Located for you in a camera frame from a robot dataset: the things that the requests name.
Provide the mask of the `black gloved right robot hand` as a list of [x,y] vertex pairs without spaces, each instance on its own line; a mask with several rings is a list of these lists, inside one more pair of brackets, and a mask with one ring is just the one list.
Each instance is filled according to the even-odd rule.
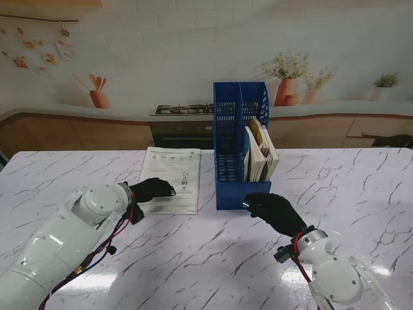
[[247,195],[243,203],[251,217],[261,218],[279,234],[292,238],[307,228],[291,203],[280,195],[256,192]]

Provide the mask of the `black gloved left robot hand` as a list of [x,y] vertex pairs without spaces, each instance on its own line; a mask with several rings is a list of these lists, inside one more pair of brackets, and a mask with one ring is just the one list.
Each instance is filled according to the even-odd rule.
[[129,187],[133,192],[136,203],[145,203],[153,198],[173,197],[176,195],[173,186],[159,178],[149,178]]

